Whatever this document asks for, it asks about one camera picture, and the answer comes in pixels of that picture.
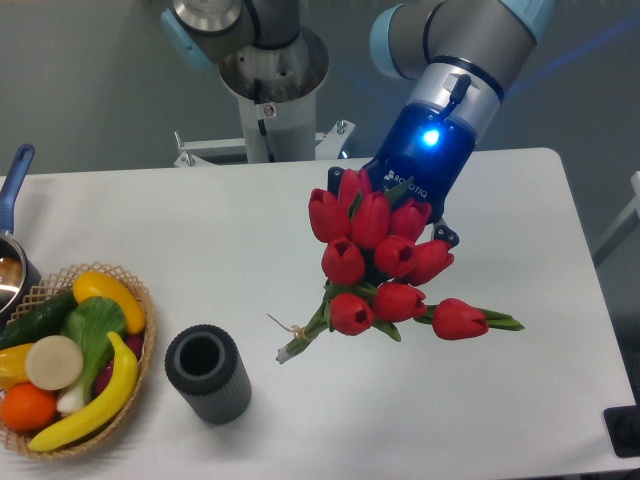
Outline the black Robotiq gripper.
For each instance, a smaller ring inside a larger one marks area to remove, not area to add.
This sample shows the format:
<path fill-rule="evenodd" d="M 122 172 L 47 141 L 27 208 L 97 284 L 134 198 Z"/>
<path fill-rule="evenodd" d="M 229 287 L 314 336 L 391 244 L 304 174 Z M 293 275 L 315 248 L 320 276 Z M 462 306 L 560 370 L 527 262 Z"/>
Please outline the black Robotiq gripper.
<path fill-rule="evenodd" d="M 408 182 L 401 199 L 429 203 L 430 239 L 451 248 L 460 243 L 460 237 L 442 218 L 444 203 L 474 150 L 474 135 L 453 117 L 456 112 L 453 106 L 441 112 L 418 103 L 405 106 L 376 155 L 364 165 L 375 191 Z M 328 170 L 329 192 L 339 192 L 344 172 L 339 166 Z"/>

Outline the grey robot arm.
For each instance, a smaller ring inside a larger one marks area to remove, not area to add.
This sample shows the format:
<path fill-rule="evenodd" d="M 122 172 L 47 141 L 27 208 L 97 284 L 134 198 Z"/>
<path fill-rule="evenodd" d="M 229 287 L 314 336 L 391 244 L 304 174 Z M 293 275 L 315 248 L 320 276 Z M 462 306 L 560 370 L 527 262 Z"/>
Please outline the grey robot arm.
<path fill-rule="evenodd" d="M 398 184 L 431 205 L 433 235 L 451 245 L 444 202 L 523 64 L 550 1 L 418 1 L 381 13 L 369 37 L 376 68 L 415 88 L 366 165 L 377 191 Z M 316 95 L 329 68 L 296 1 L 174 1 L 167 37 L 195 69 L 216 67 L 236 97 L 251 163 L 314 160 Z"/>

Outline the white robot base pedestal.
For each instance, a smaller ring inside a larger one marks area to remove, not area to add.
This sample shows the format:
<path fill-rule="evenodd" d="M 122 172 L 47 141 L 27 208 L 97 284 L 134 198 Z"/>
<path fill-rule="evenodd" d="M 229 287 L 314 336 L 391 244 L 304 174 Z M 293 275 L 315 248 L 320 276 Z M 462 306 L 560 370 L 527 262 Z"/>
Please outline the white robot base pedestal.
<path fill-rule="evenodd" d="M 178 167 L 243 155 L 249 163 L 336 160 L 356 125 L 340 119 L 326 132 L 316 130 L 316 99 L 329 70 L 328 50 L 302 27 L 281 49 L 246 46 L 217 64 L 224 86 L 236 98 L 243 136 L 187 141 L 175 133 Z"/>

